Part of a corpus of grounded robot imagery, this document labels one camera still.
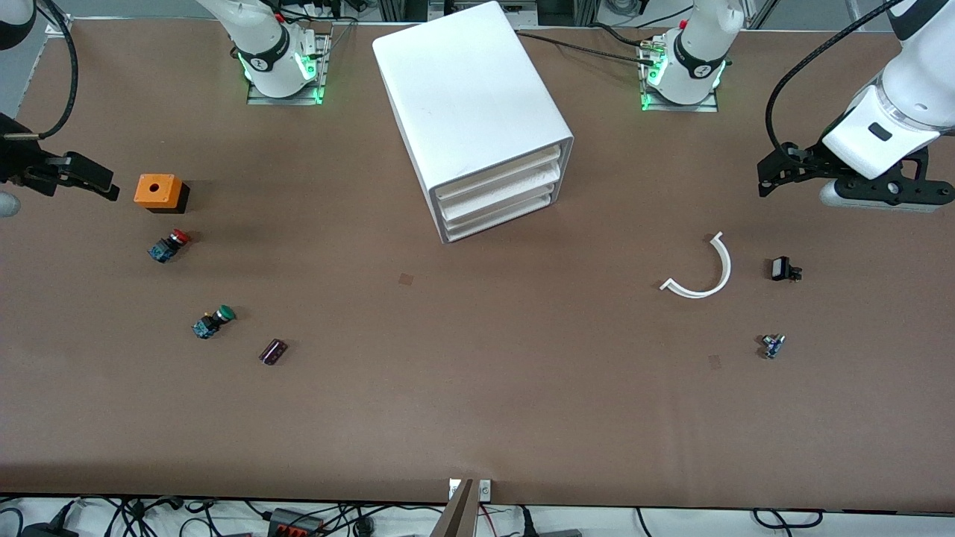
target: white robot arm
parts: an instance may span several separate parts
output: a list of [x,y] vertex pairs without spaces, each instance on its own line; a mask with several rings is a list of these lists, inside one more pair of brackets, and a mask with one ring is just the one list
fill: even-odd
[[665,44],[664,55],[660,67],[650,71],[647,86],[677,104],[707,98],[744,20],[740,0],[696,0],[685,25],[654,39]]
[[822,138],[867,179],[955,127],[955,2],[905,0],[889,13],[902,51]]
[[280,23],[259,0],[196,1],[223,24],[246,75],[266,97],[292,96],[317,76],[313,30]]
[[[866,83],[820,143],[779,144],[772,109],[782,86],[813,57],[860,23],[889,10],[902,51]],[[955,127],[955,0],[889,0],[807,56],[773,91],[767,130],[776,149],[757,166],[759,195],[786,183],[830,178],[819,198],[831,206],[931,212],[955,201],[955,188],[925,178],[926,146]],[[916,164],[913,177],[902,163]]]

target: white clip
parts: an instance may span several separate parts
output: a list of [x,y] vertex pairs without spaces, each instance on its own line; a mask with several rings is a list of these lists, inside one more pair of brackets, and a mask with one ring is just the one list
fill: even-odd
[[673,281],[673,278],[669,278],[662,286],[660,290],[669,289],[680,296],[686,298],[706,298],[711,294],[717,292],[718,290],[723,289],[723,286],[730,281],[730,252],[726,250],[726,245],[724,245],[719,238],[723,236],[723,232],[720,231],[716,233],[716,236],[710,240],[710,244],[716,248],[716,252],[719,253],[719,258],[723,262],[723,275],[719,278],[719,283],[716,284],[711,290],[688,290],[680,284]]

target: small black component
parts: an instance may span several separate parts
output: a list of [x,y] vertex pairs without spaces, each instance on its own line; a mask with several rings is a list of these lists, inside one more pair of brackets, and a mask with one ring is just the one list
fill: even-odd
[[355,537],[371,537],[374,533],[374,520],[362,517],[355,521]]
[[368,8],[368,2],[365,0],[345,0],[345,3],[359,13]]
[[273,339],[272,342],[268,344],[268,347],[265,347],[265,350],[262,351],[262,354],[259,354],[259,359],[262,360],[262,363],[265,365],[275,365],[275,362],[279,361],[279,358],[282,357],[282,354],[284,354],[287,349],[288,345],[285,341]]
[[779,351],[782,350],[782,344],[786,342],[786,336],[778,333],[776,335],[763,336],[763,345],[766,351],[763,353],[767,359],[774,360]]
[[69,502],[56,513],[48,523],[31,524],[23,528],[23,531],[17,537],[79,537],[75,531],[69,531],[63,526],[66,525],[66,517],[70,514],[70,507],[75,501]]
[[79,533],[64,528],[57,529],[44,522],[24,527],[20,537],[79,537]]
[[784,255],[773,259],[772,276],[774,282],[781,282],[783,280],[798,282],[802,279],[802,268],[790,265],[789,258]]

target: power cable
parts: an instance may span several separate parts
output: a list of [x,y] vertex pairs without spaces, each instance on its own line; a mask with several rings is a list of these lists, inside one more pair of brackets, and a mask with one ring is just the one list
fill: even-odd
[[248,506],[248,508],[252,509],[255,512],[255,514],[262,517],[263,520],[267,520],[267,518],[265,517],[265,511],[260,511],[259,509],[256,509],[255,505],[253,505],[249,500],[243,500],[243,502],[245,503],[245,505]]
[[205,519],[202,519],[202,518],[199,518],[199,517],[193,517],[193,518],[188,519],[188,520],[186,520],[185,522],[183,522],[183,523],[182,523],[182,526],[180,526],[180,537],[182,537],[182,533],[185,531],[185,527],[186,527],[186,526],[189,526],[189,523],[190,523],[190,522],[201,522],[201,523],[205,524],[205,525],[209,528],[209,537],[214,537],[214,536],[215,536],[215,533],[213,533],[213,531],[212,531],[212,526],[210,526],[209,523],[207,523],[207,522],[205,521]]
[[487,507],[482,505],[480,510],[484,512],[484,520],[487,521],[487,526],[491,528],[492,537],[498,537],[498,531],[494,529],[494,521],[491,520],[491,513],[487,512]]
[[633,57],[633,56],[624,56],[624,55],[619,55],[614,53],[606,53],[604,51],[597,51],[594,49],[588,49],[587,47],[574,45],[573,43],[564,43],[563,41],[558,41],[557,39],[551,39],[550,37],[544,37],[543,35],[534,35],[532,33],[525,33],[525,32],[515,32],[515,33],[517,35],[520,35],[521,37],[530,37],[531,39],[538,39],[539,41],[545,41],[547,43],[552,43],[559,47],[566,47],[568,49],[574,49],[576,51],[582,51],[588,54],[595,54],[598,56],[604,56],[604,57],[619,59],[623,61],[630,61],[633,63],[642,64],[642,65],[653,65],[653,62],[648,59],[642,59],[642,58]]
[[[779,524],[769,524],[764,522],[763,519],[759,518],[759,513],[761,512],[773,513],[773,516],[779,521]],[[782,515],[779,514],[779,511],[775,509],[769,509],[766,507],[757,507],[753,509],[753,517],[756,519],[756,523],[760,526],[766,527],[767,529],[777,530],[783,529],[786,531],[786,537],[793,537],[794,529],[809,529],[810,527],[816,527],[822,524],[822,511],[812,511],[816,513],[817,517],[812,522],[806,524],[790,524],[786,522],[786,519],[782,518]]]
[[634,40],[632,40],[632,39],[627,39],[626,37],[623,37],[622,35],[620,35],[619,33],[617,33],[616,30],[614,30],[613,28],[609,27],[608,25],[606,25],[606,24],[604,24],[604,23],[602,23],[602,22],[595,22],[595,23],[593,23],[593,24],[590,25],[590,28],[603,28],[604,30],[607,31],[607,33],[609,33],[610,35],[612,35],[614,39],[620,41],[621,43],[623,43],[623,44],[625,44],[625,45],[629,45],[629,46],[631,46],[631,47],[639,47],[639,46],[640,46],[640,41],[634,41]]
[[15,537],[20,537],[20,534],[23,533],[23,511],[21,511],[20,509],[17,509],[16,507],[6,507],[3,509],[0,509],[0,515],[4,513],[13,513],[16,515],[18,522],[17,522]]
[[531,510],[526,505],[520,505],[520,511],[524,515],[524,537],[538,537],[537,529],[534,527],[534,518],[531,517]]
[[658,18],[658,19],[653,19],[653,20],[651,20],[651,21],[649,21],[649,22],[645,22],[645,23],[643,23],[643,24],[639,24],[639,25],[637,25],[637,26],[634,26],[633,29],[636,30],[636,29],[638,29],[638,28],[646,28],[647,26],[649,26],[649,25],[651,25],[651,24],[656,24],[656,23],[658,23],[658,22],[660,22],[660,21],[662,21],[662,20],[667,20],[667,19],[669,19],[669,18],[671,18],[671,17],[675,17],[676,15],[682,15],[683,13],[685,13],[685,12],[687,12],[687,11],[689,11],[689,10],[692,10],[692,9],[693,9],[693,6],[687,6],[687,7],[683,8],[683,9],[681,9],[681,10],[675,12],[675,13],[671,13],[671,14],[669,14],[669,15],[664,15],[664,16]]
[[637,509],[637,520],[640,521],[640,529],[644,531],[647,537],[653,537],[653,535],[650,533],[650,530],[647,529],[647,522],[644,521],[643,510],[641,510],[640,507],[636,507],[636,509]]
[[63,113],[60,114],[60,118],[50,130],[39,134],[13,133],[4,136],[7,140],[45,140],[53,136],[66,124],[67,119],[70,118],[70,114],[73,113],[73,107],[76,103],[76,88],[79,86],[79,62],[76,59],[76,45],[73,42],[73,36],[70,34],[70,27],[66,23],[63,11],[60,10],[53,0],[43,0],[43,2],[46,4],[50,16],[56,21],[56,26],[63,32],[63,40],[66,41],[66,48],[70,54],[70,95],[67,97]]

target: brown table surface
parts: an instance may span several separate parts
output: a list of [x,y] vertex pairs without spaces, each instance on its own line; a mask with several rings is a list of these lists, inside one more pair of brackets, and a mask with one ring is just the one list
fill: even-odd
[[[285,108],[244,104],[214,22],[76,24],[76,108],[44,145],[123,190],[5,187],[0,489],[439,502],[467,475],[498,503],[955,507],[953,209],[757,196],[766,97],[823,35],[740,35],[718,114],[641,113],[632,66],[525,40],[576,136],[562,196],[443,246],[371,53],[396,30],[352,29],[326,103]],[[815,141],[897,50],[839,44],[780,137]],[[53,124],[68,65],[51,43],[21,121]],[[144,172],[187,181],[188,212],[134,204]],[[199,240],[160,265],[174,226]],[[712,286],[717,231],[723,290],[657,289]],[[779,255],[802,282],[769,280]],[[238,320],[197,339],[222,303]],[[775,361],[764,333],[787,335]]]

